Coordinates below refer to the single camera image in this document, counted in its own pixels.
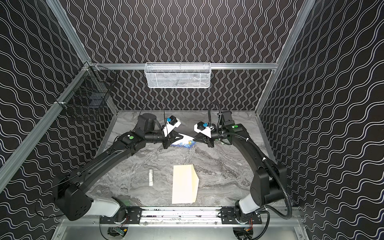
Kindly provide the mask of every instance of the robotic arm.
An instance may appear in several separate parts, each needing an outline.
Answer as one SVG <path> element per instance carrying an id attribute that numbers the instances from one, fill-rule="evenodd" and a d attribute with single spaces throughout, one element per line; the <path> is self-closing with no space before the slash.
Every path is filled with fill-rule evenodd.
<path id="1" fill-rule="evenodd" d="M 105 173 L 144 148 L 146 143 L 161 142 L 166 149 L 173 142 L 182 139 L 183 135 L 174 130 L 179 125 L 179 119 L 174 116 L 167 118 L 166 125 L 161 127 L 155 115 L 149 113 L 139 115 L 133 130 L 119 136 L 102 154 L 59 180 L 59 184 L 53 188 L 55 204 L 69 220 L 77 220 L 84 215 L 104 215 L 111 217 L 116 223 L 122 222 L 126 215 L 126 207 L 122 202 L 118 199 L 93 197 L 85 193 Z M 286 169 L 266 161 L 266 156 L 257 146 L 255 148 L 246 128 L 242 124 L 235 124 L 230 111 L 219 113 L 218 126 L 215 128 L 216 126 L 212 127 L 210 123 L 199 122 L 195 125 L 198 134 L 194 137 L 194 141 L 214 147 L 215 139 L 228 139 L 250 165 L 254 173 L 250 194 L 235 204 L 237 219 L 247 221 L 256 209 L 265 210 L 265 207 L 260 206 L 285 197 L 283 190 L 286 187 Z"/>

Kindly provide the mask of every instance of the black wire basket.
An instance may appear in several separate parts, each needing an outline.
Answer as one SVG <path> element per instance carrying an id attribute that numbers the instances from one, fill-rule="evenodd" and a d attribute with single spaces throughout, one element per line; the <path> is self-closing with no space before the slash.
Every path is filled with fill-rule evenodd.
<path id="1" fill-rule="evenodd" d="M 96 121 L 104 114 L 106 101 L 117 73 L 100 66 L 91 66 L 64 102 L 59 103 L 66 115 L 77 121 Z"/>

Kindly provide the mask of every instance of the gray marble surface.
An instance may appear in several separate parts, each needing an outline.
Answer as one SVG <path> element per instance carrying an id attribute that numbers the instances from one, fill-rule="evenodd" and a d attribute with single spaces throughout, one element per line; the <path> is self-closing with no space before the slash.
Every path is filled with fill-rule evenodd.
<path id="1" fill-rule="evenodd" d="M 161 124 L 163 112 L 153 113 Z M 139 112 L 119 112 L 116 124 L 109 136 L 108 148 L 116 136 L 132 130 Z M 174 115 L 183 126 L 193 129 L 199 121 L 208 121 L 206 111 L 166 112 Z M 253 141 L 267 154 L 253 112 L 233 112 L 236 123 L 242 123 Z M 212 112 L 212 122 L 217 113 Z M 174 165 L 193 164 L 199 177 L 196 202 L 172 204 L 172 175 Z M 148 171 L 153 169 L 154 185 L 148 186 Z M 138 206 L 227 206 L 249 194 L 253 173 L 243 156 L 234 146 L 216 142 L 214 148 L 196 143 L 191 149 L 147 144 L 132 157 L 111 169 L 90 189 L 90 193 L 104 197 L 118 197 L 127 205 Z"/>

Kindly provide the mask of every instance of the metal basket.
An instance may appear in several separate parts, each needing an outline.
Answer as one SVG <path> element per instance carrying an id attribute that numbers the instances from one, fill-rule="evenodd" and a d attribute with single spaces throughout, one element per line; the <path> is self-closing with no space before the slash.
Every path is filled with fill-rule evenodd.
<path id="1" fill-rule="evenodd" d="M 149 88 L 209 88 L 211 63 L 146 63 Z"/>
<path id="2" fill-rule="evenodd" d="M 116 72 L 91 66 L 63 103 L 59 103 L 70 118 L 81 121 L 98 120 L 117 79 Z"/>

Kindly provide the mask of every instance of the black patterned wall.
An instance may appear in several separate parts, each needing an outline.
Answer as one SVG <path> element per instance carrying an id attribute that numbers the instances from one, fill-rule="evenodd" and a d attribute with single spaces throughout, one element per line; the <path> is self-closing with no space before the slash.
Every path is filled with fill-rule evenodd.
<path id="1" fill-rule="evenodd" d="M 53 203 L 55 176 L 64 176 L 95 157 L 112 119 L 104 108 L 100 120 L 77 122 L 65 111 L 42 137 L 0 194 L 0 239 L 52 238 L 59 218 L 42 218 L 62 214 Z"/>
<path id="2" fill-rule="evenodd" d="M 271 70 L 213 70 L 211 87 L 160 89 L 147 87 L 144 71 L 120 71 L 111 96 L 120 110 L 207 110 L 219 101 L 224 109 L 254 110 Z"/>
<path id="3" fill-rule="evenodd" d="M 93 62 L 276 62 L 303 0 L 60 0 Z"/>
<path id="4" fill-rule="evenodd" d="M 0 166 L 82 63 L 45 0 L 0 1 Z"/>
<path id="5" fill-rule="evenodd" d="M 384 239 L 384 1 L 318 0 L 261 120 L 312 240 Z"/>

